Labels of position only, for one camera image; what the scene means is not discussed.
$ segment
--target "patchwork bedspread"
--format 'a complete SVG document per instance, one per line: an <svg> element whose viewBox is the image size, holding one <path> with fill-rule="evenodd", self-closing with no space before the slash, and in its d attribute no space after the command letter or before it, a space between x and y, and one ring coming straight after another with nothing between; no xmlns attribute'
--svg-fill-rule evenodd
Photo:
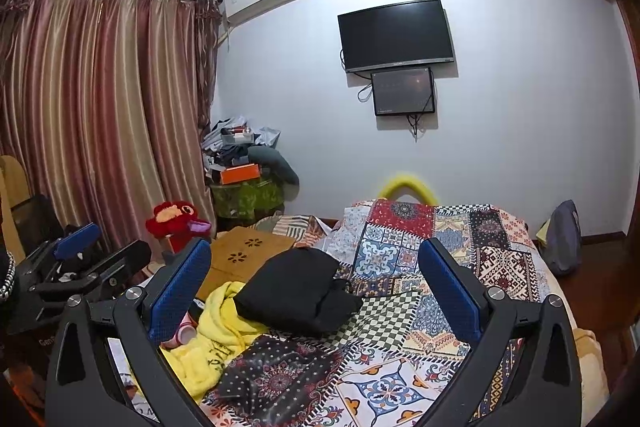
<svg viewBox="0 0 640 427"><path fill-rule="evenodd" d="M311 238L341 263L362 309L323 339L270 331L237 357L201 404L220 427L412 425L460 367L469 346L453 335L417 267L437 237L485 285L511 298L548 295L543 261L525 223L488 204L425 206L363 201L328 236L302 217ZM518 349L512 341L476 416L496 404Z"/></svg>

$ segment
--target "checkered fabric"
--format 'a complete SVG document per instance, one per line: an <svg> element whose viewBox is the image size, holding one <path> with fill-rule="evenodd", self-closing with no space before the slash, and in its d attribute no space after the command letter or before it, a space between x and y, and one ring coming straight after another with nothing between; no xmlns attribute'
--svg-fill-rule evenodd
<svg viewBox="0 0 640 427"><path fill-rule="evenodd" d="M325 345L335 347L364 341L383 349L398 349L414 321L420 296L421 292L414 291L363 299L360 311L338 331L325 337Z"/></svg>
<svg viewBox="0 0 640 427"><path fill-rule="evenodd" d="M457 216L458 214L468 214L474 210L489 210L488 204L450 204L449 206L436 206L436 214L441 216Z"/></svg>

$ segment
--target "monitor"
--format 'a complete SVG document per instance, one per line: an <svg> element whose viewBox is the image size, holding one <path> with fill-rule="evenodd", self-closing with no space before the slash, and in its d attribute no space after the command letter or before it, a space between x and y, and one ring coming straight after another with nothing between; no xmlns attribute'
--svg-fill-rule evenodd
<svg viewBox="0 0 640 427"><path fill-rule="evenodd" d="M376 71L371 76L376 116L435 112L429 68Z"/></svg>
<svg viewBox="0 0 640 427"><path fill-rule="evenodd" d="M347 73L453 62L440 0L389 4L338 15Z"/></svg>

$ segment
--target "black patterned cloth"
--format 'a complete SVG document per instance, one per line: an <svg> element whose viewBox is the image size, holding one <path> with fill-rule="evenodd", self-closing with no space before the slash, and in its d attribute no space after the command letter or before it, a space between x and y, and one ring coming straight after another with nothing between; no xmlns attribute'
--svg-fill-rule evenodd
<svg viewBox="0 0 640 427"><path fill-rule="evenodd" d="M299 426L325 398L346 349L262 335L232 360L204 403L226 406L253 427Z"/></svg>
<svg viewBox="0 0 640 427"><path fill-rule="evenodd" d="M494 247L509 250L509 237L502 226L498 210L473 210L469 212L469 222L476 248Z"/></svg>

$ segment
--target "black folded clothing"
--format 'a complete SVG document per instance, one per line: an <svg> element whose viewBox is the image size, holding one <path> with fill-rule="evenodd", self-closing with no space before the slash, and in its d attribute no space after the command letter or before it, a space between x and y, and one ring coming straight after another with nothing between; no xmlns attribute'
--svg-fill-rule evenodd
<svg viewBox="0 0 640 427"><path fill-rule="evenodd" d="M234 297L238 314L279 330L321 336L337 330L362 299L334 280L338 262L316 248L272 257Z"/></svg>

